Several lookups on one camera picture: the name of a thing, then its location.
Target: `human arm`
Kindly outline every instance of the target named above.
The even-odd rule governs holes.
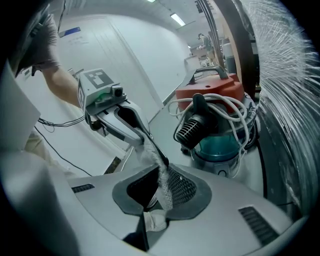
[[[59,99],[70,103],[78,108],[78,82],[77,80],[61,66],[55,66],[42,70],[46,84],[50,91]]]
[[[58,56],[58,31],[52,15],[49,15],[41,30],[21,60],[20,69],[32,66],[43,73],[50,91],[59,99],[80,107],[78,102],[78,82],[65,71]]]

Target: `white mesh fabric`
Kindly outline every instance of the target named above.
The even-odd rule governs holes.
[[[135,147],[138,160],[143,165],[157,164],[159,166],[158,189],[155,192],[155,196],[165,211],[171,210],[173,208],[173,202],[172,194],[169,190],[168,168],[149,138],[139,128],[137,128],[137,130],[144,138],[144,144]]]

